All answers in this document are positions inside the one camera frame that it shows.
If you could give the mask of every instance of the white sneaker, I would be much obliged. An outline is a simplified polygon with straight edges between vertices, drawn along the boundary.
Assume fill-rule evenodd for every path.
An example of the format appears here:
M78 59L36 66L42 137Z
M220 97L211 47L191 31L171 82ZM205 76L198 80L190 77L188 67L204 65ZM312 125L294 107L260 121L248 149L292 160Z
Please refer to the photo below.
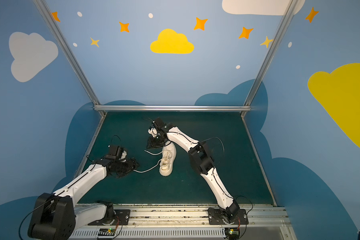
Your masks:
M173 168L173 161L176 157L176 147L173 142L170 141L166 142L165 146L163 147L163 158L160 161L160 174L163 176L168 176L172 172Z

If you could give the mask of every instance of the green mat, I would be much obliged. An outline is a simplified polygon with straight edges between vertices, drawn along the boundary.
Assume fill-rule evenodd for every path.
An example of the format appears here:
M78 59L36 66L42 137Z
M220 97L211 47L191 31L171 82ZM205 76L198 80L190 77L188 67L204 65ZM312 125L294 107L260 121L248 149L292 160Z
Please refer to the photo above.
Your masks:
M220 141L208 140L216 170L226 189L233 196L244 195L254 204L272 204L259 163L254 155L244 124L238 113L197 113L197 112L109 112L93 145L89 159L96 160L108 153L112 136L117 134L122 146L140 164L139 171L147 170L161 158L144 149L149 137L150 121L161 117L166 123L172 122L188 136L199 141L219 137ZM113 144L119 144L117 137ZM116 179L107 176L97 183L79 203L93 203L96 200L114 204L216 204L216 198L206 181L190 166L188 154L176 145L177 155L173 171L163 177L156 167L146 173L132 172ZM158 153L161 149L151 149ZM84 169L91 164L87 161ZM238 198L239 203L249 203Z

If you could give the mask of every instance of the star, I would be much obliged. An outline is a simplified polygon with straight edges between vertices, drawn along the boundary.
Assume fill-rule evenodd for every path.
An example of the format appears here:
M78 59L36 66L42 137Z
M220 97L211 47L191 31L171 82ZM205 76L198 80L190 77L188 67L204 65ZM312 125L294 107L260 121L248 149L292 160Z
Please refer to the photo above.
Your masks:
M309 15L305 19L309 20L309 22L311 23L313 18L315 17L315 15L318 14L318 13L319 13L319 11L316 12L312 8L311 12L309 13Z
M52 16L56 21L60 22L60 19L58 18L58 12L52 13Z
M273 41L273 39L269 40L269 39L268 39L268 36L266 36L266 37L265 37L265 42L262 43L262 44L260 44L260 46L261 46L261 45L265 45L265 46L267 46L267 48L268 48L269 43L272 42L272 41Z
M95 41L95 40L93 40L92 38L91 38L91 40L92 40L91 45L96 45L97 47L99 47L99 46L97 45L97 42L100 41L100 40L96 40L96 41Z
M246 38L248 39L250 37L250 33L253 30L253 28L251 29L246 29L245 27L243 27L243 32L241 33L241 35L239 36L239 38Z
M204 31L204 24L207 20L208 19L201 20L201 19L196 18L196 26L193 30L201 29Z
M128 25L129 25L129 23L126 23L126 24L121 23L121 22L119 22L119 23L120 23L120 26L121 26L120 32L126 31L126 32L129 33L129 30L128 30Z

